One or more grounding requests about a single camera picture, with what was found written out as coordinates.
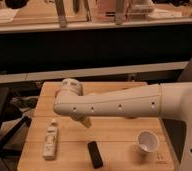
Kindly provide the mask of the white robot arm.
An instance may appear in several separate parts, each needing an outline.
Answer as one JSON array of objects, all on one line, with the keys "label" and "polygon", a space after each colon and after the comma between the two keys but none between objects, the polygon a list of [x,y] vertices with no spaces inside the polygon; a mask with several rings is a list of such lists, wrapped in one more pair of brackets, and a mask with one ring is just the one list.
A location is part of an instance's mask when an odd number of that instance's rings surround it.
[{"label": "white robot arm", "polygon": [[83,122],[86,117],[159,117],[186,124],[179,171],[192,171],[192,82],[162,83],[92,95],[76,79],[61,83],[53,110]]}]

